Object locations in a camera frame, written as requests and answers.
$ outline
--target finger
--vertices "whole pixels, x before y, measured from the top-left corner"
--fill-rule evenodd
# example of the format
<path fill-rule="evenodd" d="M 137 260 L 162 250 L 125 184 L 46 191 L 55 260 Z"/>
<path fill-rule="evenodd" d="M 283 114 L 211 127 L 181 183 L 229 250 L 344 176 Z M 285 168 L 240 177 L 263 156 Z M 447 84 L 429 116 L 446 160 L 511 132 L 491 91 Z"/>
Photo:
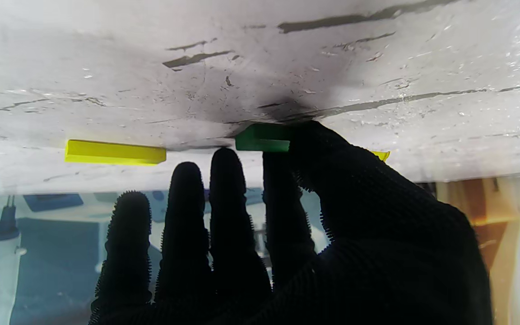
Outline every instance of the finger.
<path fill-rule="evenodd" d="M 146 305 L 151 299 L 150 204 L 139 192 L 122 194 L 115 205 L 107 231 L 107 259 L 91 304 L 91 324 L 117 313 L 122 308 Z"/>
<path fill-rule="evenodd" d="M 274 290 L 279 291 L 316 253 L 289 154 L 264 153 L 263 160 L 266 239 Z"/>
<path fill-rule="evenodd" d="M 448 214 L 454 208 L 320 123 L 298 125 L 289 153 L 300 183 L 320 197 L 331 241 L 383 238 L 432 245 L 450 239 L 451 227 L 470 228 L 460 212 Z"/>
<path fill-rule="evenodd" d="M 213 286 L 208 246 L 202 175 L 196 164 L 183 162 L 174 170 L 170 185 L 156 302 L 174 300 L 176 307 L 192 309 L 209 304 Z"/>
<path fill-rule="evenodd" d="M 246 184 L 234 151 L 222 148 L 211 164 L 211 253 L 220 300 L 258 305 L 270 294 L 266 267 L 255 251 L 254 227 L 246 212 Z"/>

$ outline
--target scratch mark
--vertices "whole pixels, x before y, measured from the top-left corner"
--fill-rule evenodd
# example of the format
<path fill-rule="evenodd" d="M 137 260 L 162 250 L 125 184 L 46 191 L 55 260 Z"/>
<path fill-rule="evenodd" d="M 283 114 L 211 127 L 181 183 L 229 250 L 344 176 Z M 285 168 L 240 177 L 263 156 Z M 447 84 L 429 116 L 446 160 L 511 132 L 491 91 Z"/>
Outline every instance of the scratch mark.
<path fill-rule="evenodd" d="M 214 41 L 216 41 L 217 38 L 214 37 L 213 39 L 211 39 L 211 41 L 200 41 L 200 42 L 196 42 L 196 43 L 193 43 L 193 44 L 188 44 L 188 45 L 184 45 L 184 46 L 178 46 L 178 47 L 170 47 L 169 49 L 167 49 L 168 51 L 178 51 L 178 50 L 184 50 L 186 51 L 187 49 L 191 49 L 193 47 L 196 47 L 198 45 L 205 45 L 205 44 L 208 44 L 208 43 L 212 43 Z"/>
<path fill-rule="evenodd" d="M 378 60 L 381 56 L 382 56 L 382 53 L 374 54 L 374 57 L 369 58 L 369 59 L 367 60 L 367 62 L 376 61 L 376 60 Z"/>
<path fill-rule="evenodd" d="M 107 106 L 103 101 L 100 101 L 99 99 L 97 99 L 95 97 L 87 97 L 85 100 L 90 103 L 94 103 L 95 105 L 102 106 L 102 107 Z"/>
<path fill-rule="evenodd" d="M 266 25 L 246 25 L 244 29 L 262 29 L 266 28 Z"/>
<path fill-rule="evenodd" d="M 147 122 L 146 124 L 166 123 L 166 122 L 175 121 L 175 120 L 181 120 L 181 119 L 182 119 L 182 117 L 175 117 L 174 119 L 152 121 L 152 122 Z"/>
<path fill-rule="evenodd" d="M 298 31 L 307 31 L 309 29 L 323 28 L 323 27 L 334 27 L 348 24 L 358 24 L 366 21 L 377 21 L 386 19 L 395 19 L 404 13 L 423 13 L 429 12 L 437 6 L 444 6 L 458 2 L 459 0 L 425 0 L 417 2 L 415 4 L 404 4 L 396 5 L 388 8 L 384 8 L 378 12 L 375 12 L 369 16 L 363 14 L 349 14 L 346 16 L 334 16 L 326 17 L 318 20 L 311 21 L 296 21 L 292 23 L 282 23 L 277 27 L 280 29 L 280 33 L 291 33 Z"/>
<path fill-rule="evenodd" d="M 229 87 L 234 87 L 234 85 L 230 82 L 230 76 L 226 76 L 226 84 L 227 84 Z"/>
<path fill-rule="evenodd" d="M 258 108 L 268 108 L 268 107 L 274 107 L 274 106 L 279 106 L 279 105 L 283 105 L 285 103 L 288 103 L 288 102 L 283 102 L 283 103 L 271 103 L 271 104 L 268 104 L 268 105 L 262 105 L 262 106 L 258 106 Z"/>
<path fill-rule="evenodd" d="M 391 80 L 388 80 L 387 82 L 383 82 L 381 84 L 379 84 L 378 86 L 382 86 L 384 84 L 389 84 L 391 82 L 395 82 L 395 81 L 398 81 L 398 80 L 401 80 L 402 78 L 396 78 L 396 79 L 391 79 Z"/>
<path fill-rule="evenodd" d="M 163 62 L 162 64 L 167 66 L 168 68 L 177 68 L 178 66 L 185 66 L 189 64 L 198 63 L 206 60 L 207 58 L 223 56 L 228 53 L 232 53 L 233 51 L 222 51 L 222 52 L 214 52 L 214 53 L 200 53 L 194 56 L 183 56 L 181 58 L 177 58 L 172 61 Z"/>
<path fill-rule="evenodd" d="M 377 39 L 382 39 L 382 38 L 389 37 L 389 36 L 392 36 L 392 35 L 395 35 L 395 34 L 396 34 L 396 32 L 392 32 L 392 33 L 382 34 L 382 35 L 377 36 L 377 37 L 361 38 L 361 39 L 357 39 L 357 40 L 355 40 L 353 42 L 337 44 L 337 45 L 334 45 L 333 47 L 342 47 L 342 49 L 346 51 L 346 50 L 349 50 L 352 45 L 355 45 L 355 44 L 358 44 L 358 43 L 365 43 L 365 42 L 375 41 Z"/>
<path fill-rule="evenodd" d="M 52 177 L 48 177 L 48 178 L 44 179 L 43 181 L 51 181 L 52 179 L 62 178 L 62 177 L 71 176 L 71 175 L 72 174 L 64 174 L 64 175 L 52 176 Z"/>

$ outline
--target white surface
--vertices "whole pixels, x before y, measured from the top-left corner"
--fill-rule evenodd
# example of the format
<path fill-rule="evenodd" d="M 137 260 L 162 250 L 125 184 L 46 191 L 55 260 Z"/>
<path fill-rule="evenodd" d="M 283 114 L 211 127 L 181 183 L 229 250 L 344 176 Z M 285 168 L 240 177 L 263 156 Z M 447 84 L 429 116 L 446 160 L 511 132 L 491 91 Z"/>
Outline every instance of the white surface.
<path fill-rule="evenodd" d="M 279 28 L 342 15 L 361 21 Z M 213 150 L 194 148 L 289 118 L 258 108 L 285 96 L 413 181 L 520 173 L 520 0 L 0 0 L 0 193 L 162 189 L 184 160 L 207 183 Z M 182 151 L 66 164 L 67 139 Z M 259 186 L 260 154 L 240 157 Z"/>

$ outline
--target black stain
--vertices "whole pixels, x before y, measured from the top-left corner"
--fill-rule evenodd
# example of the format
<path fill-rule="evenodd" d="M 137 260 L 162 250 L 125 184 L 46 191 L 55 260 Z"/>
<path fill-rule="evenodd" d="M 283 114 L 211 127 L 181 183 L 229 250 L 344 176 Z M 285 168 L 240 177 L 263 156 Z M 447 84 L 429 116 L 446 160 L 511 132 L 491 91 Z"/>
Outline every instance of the black stain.
<path fill-rule="evenodd" d="M 181 58 L 177 58 L 172 61 L 163 62 L 162 64 L 167 66 L 168 68 L 177 68 L 178 66 L 185 66 L 189 64 L 198 63 L 200 61 L 204 61 L 207 58 L 223 56 L 232 51 L 222 51 L 222 52 L 214 52 L 214 53 L 200 53 L 194 56 L 183 56 Z"/>
<path fill-rule="evenodd" d="M 369 16 L 362 14 L 350 14 L 346 16 L 326 17 L 323 19 L 312 21 L 297 21 L 293 23 L 282 23 L 278 25 L 281 33 L 291 33 L 298 31 L 307 31 L 309 29 L 317 29 L 322 27 L 334 27 L 340 25 L 357 24 L 366 21 L 377 21 L 394 19 L 404 13 L 423 13 L 432 10 L 437 6 L 452 4 L 460 0 L 425 0 L 415 4 L 396 5 L 384 8 L 379 12 L 375 12 Z"/>
<path fill-rule="evenodd" d="M 229 87 L 233 87 L 234 85 L 230 82 L 230 76 L 226 76 L 226 84 L 229 86 Z"/>

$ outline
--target gloved hand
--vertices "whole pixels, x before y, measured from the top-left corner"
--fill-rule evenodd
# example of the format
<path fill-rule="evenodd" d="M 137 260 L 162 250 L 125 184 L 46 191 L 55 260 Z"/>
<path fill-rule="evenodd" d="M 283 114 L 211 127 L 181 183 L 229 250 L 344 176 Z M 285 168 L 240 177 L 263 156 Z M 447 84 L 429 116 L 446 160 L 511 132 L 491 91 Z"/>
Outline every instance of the gloved hand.
<path fill-rule="evenodd" d="M 297 181 L 320 197 L 331 244 L 319 255 Z M 198 167 L 184 162 L 173 173 L 153 303 L 149 204 L 138 192 L 118 198 L 90 323 L 492 324 L 488 275 L 468 220 L 374 154 L 304 123 L 289 153 L 264 154 L 264 187 L 273 290 L 255 252 L 241 164 L 219 149 L 210 245 Z"/>

